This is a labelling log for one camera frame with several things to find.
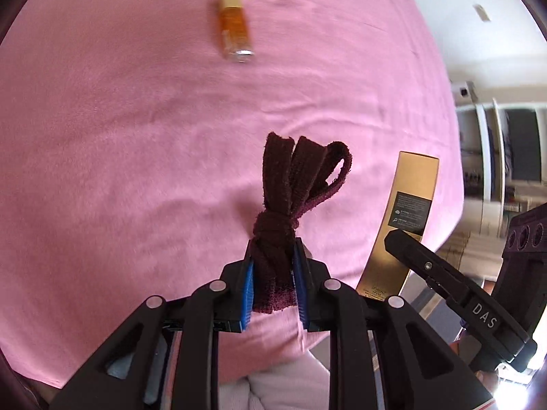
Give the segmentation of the amber perfume bottle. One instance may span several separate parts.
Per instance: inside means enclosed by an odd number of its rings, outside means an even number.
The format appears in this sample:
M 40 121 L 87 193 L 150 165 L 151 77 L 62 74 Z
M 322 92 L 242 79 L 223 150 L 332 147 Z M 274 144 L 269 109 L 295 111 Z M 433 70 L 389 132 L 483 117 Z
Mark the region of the amber perfume bottle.
M 249 62 L 254 51 L 241 0 L 219 0 L 218 17 L 224 56 L 237 63 Z

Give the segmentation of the white shelf unit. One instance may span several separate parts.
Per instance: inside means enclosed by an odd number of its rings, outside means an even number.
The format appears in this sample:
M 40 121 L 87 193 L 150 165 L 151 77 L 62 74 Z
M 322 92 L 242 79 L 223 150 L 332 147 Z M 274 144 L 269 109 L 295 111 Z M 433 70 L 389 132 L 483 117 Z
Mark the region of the white shelf unit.
M 465 203 L 456 231 L 504 237 L 514 216 L 546 202 L 546 89 L 452 85 Z

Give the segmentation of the gold cardboard box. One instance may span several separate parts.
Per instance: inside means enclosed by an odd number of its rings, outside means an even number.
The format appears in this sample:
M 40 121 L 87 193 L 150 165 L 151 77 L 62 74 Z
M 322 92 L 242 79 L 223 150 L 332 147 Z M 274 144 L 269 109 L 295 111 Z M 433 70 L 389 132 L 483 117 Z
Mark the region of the gold cardboard box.
M 388 233 L 401 230 L 421 240 L 439 173 L 439 160 L 429 155 L 400 152 L 387 207 L 356 291 L 383 301 L 400 293 L 409 269 L 387 252 Z

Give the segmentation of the pink bed sheet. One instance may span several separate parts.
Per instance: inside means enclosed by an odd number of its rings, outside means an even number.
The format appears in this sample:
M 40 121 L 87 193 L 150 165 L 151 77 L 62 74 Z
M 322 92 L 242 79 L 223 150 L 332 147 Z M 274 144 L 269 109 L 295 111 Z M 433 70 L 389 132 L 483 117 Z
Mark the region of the pink bed sheet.
M 298 234 L 361 277 L 402 151 L 439 158 L 424 242 L 464 203 L 458 121 L 414 0 L 241 0 L 254 56 L 224 56 L 219 0 L 28 0 L 1 45 L 1 348 L 54 387 L 147 296 L 245 253 L 266 137 L 349 146 Z

